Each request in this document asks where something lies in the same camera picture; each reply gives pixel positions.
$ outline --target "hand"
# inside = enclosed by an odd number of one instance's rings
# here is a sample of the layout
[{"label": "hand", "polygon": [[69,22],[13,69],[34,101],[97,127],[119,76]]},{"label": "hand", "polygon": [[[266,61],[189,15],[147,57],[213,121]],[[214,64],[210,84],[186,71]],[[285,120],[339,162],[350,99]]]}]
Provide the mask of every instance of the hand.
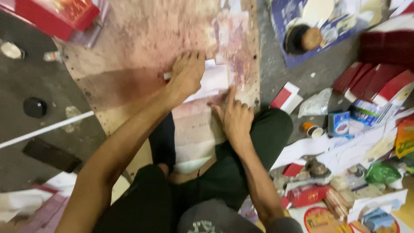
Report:
[{"label": "hand", "polygon": [[220,106],[211,104],[223,125],[223,130],[236,153],[240,156],[243,146],[251,144],[250,129],[254,118],[253,107],[241,104],[240,100],[234,101],[236,87],[229,89],[228,104],[225,110]]},{"label": "hand", "polygon": [[177,57],[173,66],[173,77],[167,90],[173,96],[176,105],[181,104],[200,88],[200,80],[205,69],[205,52],[186,52]]}]

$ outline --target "small blue box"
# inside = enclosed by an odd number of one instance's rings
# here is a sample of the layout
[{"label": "small blue box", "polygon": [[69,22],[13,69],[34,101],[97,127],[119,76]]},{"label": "small blue box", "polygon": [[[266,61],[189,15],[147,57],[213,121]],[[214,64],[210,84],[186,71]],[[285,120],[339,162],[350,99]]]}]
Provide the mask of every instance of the small blue box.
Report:
[{"label": "small blue box", "polygon": [[328,134],[331,137],[349,135],[349,112],[328,114]]}]

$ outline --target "black phone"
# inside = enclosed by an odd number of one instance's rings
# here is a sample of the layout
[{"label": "black phone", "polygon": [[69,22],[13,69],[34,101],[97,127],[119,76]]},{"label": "black phone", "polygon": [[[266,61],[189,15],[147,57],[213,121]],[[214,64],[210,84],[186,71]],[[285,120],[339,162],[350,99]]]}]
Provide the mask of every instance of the black phone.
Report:
[{"label": "black phone", "polygon": [[81,163],[77,157],[39,138],[30,140],[24,147],[23,153],[67,173],[73,172]]}]

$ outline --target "leg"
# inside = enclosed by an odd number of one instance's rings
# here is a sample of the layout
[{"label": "leg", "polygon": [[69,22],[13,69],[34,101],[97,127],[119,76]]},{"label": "leg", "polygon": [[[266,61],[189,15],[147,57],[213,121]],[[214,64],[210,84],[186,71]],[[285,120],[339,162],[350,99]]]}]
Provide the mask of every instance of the leg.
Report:
[{"label": "leg", "polygon": [[138,170],[131,187],[104,211],[93,232],[167,233],[171,217],[168,181],[158,166],[148,165]]},{"label": "leg", "polygon": [[[266,170],[270,170],[292,131],[292,121],[282,110],[268,109],[255,118],[250,136]],[[183,184],[190,196],[186,208],[209,199],[222,199],[237,211],[246,199],[248,186],[243,166],[228,141],[216,146],[216,157],[217,162],[200,178]]]},{"label": "leg", "polygon": [[173,114],[170,112],[148,137],[151,146],[152,162],[154,164],[167,164],[169,173],[173,171],[176,164],[174,134],[175,125]]}]

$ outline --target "white pipe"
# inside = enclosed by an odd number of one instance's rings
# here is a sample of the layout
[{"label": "white pipe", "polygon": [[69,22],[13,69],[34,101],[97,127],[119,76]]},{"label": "white pipe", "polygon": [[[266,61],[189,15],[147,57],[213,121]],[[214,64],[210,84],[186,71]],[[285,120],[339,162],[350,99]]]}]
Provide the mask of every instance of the white pipe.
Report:
[{"label": "white pipe", "polygon": [[84,118],[87,118],[87,117],[90,117],[90,116],[93,116],[93,115],[94,115],[94,111],[89,111],[89,112],[86,112],[86,113],[81,114],[79,116],[75,116],[75,117],[66,119],[64,121],[58,122],[58,123],[53,124],[53,125],[50,125],[48,127],[45,127],[45,128],[39,129],[39,130],[36,130],[34,132],[28,133],[26,135],[20,136],[20,137],[15,138],[15,139],[12,139],[10,141],[6,141],[6,142],[3,142],[3,143],[0,143],[0,149],[1,148],[4,148],[6,146],[10,146],[10,145],[13,145],[15,143],[24,141],[26,139],[33,138],[33,137],[35,137],[37,135],[40,135],[40,134],[43,134],[43,133],[52,131],[52,130],[57,129],[57,128],[60,128],[62,126],[69,125],[69,124],[71,124],[73,122],[82,120]]}]

